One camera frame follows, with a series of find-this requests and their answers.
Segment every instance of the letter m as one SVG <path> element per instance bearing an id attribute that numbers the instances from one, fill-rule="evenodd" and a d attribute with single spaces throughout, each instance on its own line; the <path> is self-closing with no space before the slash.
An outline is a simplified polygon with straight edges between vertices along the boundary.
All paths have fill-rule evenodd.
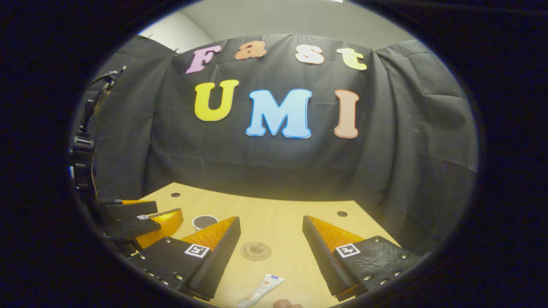
<path id="1" fill-rule="evenodd" d="M 262 126 L 262 118 L 265 118 L 270 133 L 276 135 L 287 118 L 286 128 L 282 134 L 288 138 L 308 138 L 311 135 L 306 126 L 306 105 L 312 97 L 312 92 L 304 89 L 289 91 L 281 105 L 278 106 L 272 93 L 268 90 L 257 90 L 249 93 L 253 99 L 253 112 L 251 125 L 246 129 L 250 136 L 262 136 L 266 129 Z"/>

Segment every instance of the white tube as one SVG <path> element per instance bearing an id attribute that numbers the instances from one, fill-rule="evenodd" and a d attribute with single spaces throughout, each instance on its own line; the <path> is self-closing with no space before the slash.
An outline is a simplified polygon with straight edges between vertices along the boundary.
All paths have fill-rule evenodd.
<path id="1" fill-rule="evenodd" d="M 255 291 L 251 292 L 251 294 L 241 299 L 238 304 L 236 304 L 236 307 L 247 308 L 255 305 L 266 293 L 276 288 L 284 280 L 286 279 L 266 274 L 265 278 L 261 281 L 261 285 L 258 286 Z"/>

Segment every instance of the cork coaster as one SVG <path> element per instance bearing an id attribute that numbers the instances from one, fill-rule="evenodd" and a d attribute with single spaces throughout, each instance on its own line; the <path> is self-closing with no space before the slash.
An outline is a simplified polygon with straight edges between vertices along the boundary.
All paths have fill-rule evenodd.
<path id="1" fill-rule="evenodd" d="M 270 250 L 270 247 L 265 243 L 249 242 L 242 246 L 240 253 L 246 259 L 262 261 L 270 257 L 272 250 Z"/>

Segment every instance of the black fabric backdrop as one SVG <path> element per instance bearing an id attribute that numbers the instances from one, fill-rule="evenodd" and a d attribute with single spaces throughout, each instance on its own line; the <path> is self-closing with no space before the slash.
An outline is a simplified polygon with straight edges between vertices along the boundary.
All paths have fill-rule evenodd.
<path id="1" fill-rule="evenodd" d="M 236 60 L 238 47 L 264 41 L 260 58 Z M 205 69 L 187 75 L 193 51 L 221 45 Z M 325 62 L 298 62 L 295 48 L 317 45 Z M 346 66 L 339 48 L 364 55 Z M 212 43 L 176 55 L 137 36 L 99 70 L 128 68 L 90 122 L 101 197 L 140 198 L 171 183 L 260 198 L 355 200 L 403 247 L 430 251 L 453 228 L 476 178 L 478 142 L 469 102 L 449 70 L 418 41 L 372 52 L 307 35 L 262 35 Z M 200 83 L 236 79 L 232 109 L 216 122 L 194 113 Z M 100 85 L 86 92 L 96 94 Z M 246 135 L 253 101 L 269 90 L 280 104 L 292 89 L 312 91 L 308 139 Z M 337 137 L 339 100 L 360 97 L 354 139 Z"/>

